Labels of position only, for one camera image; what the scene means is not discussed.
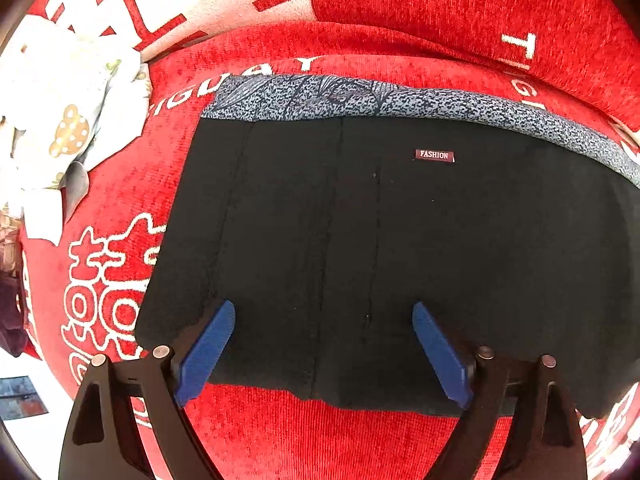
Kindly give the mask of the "red wedding quilt roll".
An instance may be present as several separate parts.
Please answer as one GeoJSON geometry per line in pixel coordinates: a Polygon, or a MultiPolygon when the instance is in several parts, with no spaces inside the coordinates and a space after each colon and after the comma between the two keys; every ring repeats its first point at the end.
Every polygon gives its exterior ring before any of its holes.
{"type": "Polygon", "coordinates": [[[30,10],[88,37],[118,35],[145,58],[260,23],[396,30],[524,70],[639,125],[639,36],[612,0],[36,0],[30,10]]]}

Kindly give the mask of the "red wedding bed cover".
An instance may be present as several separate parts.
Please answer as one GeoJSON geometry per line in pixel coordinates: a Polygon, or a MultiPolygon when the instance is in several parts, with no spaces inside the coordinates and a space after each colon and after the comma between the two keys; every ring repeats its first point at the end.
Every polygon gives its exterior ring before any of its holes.
{"type": "MultiPolygon", "coordinates": [[[[434,42],[363,25],[299,22],[226,32],[155,62],[139,139],[96,168],[61,244],[26,240],[29,333],[74,394],[90,359],[135,358],[134,323],[201,110],[230,76],[337,75],[496,96],[537,117],[594,130],[639,160],[612,117],[512,68],[489,68],[434,42]]],[[[209,386],[186,409],[230,479],[415,479],[454,429],[445,417],[356,412],[282,391],[209,386]]]]}

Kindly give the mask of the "dark maroon clothing pile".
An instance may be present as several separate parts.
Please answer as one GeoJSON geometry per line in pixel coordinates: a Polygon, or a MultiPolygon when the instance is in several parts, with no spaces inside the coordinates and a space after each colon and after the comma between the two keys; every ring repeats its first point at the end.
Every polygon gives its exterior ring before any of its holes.
{"type": "Polygon", "coordinates": [[[1,273],[0,336],[1,349],[17,358],[28,345],[25,315],[21,307],[21,286],[17,278],[1,273]]]}

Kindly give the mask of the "white floral cloth pile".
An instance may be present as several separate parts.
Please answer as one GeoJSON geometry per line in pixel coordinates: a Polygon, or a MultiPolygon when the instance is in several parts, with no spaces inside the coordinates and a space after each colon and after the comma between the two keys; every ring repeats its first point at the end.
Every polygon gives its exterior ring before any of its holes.
{"type": "Polygon", "coordinates": [[[1,201],[26,235],[58,244],[85,193],[75,162],[90,171],[141,136],[150,104],[149,66],[115,35],[86,38],[27,15],[1,55],[1,201]]]}

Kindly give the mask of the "black pants with patterned stripe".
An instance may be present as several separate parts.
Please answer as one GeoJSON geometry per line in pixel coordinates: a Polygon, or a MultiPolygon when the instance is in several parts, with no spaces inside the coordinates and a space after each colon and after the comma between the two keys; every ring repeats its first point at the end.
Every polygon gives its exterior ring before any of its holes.
{"type": "Polygon", "coordinates": [[[572,120],[473,92],[232,77],[195,129],[134,330],[167,344],[216,300],[217,384],[454,415],[424,304],[499,356],[558,360],[578,411],[639,378],[639,168],[572,120]]]}

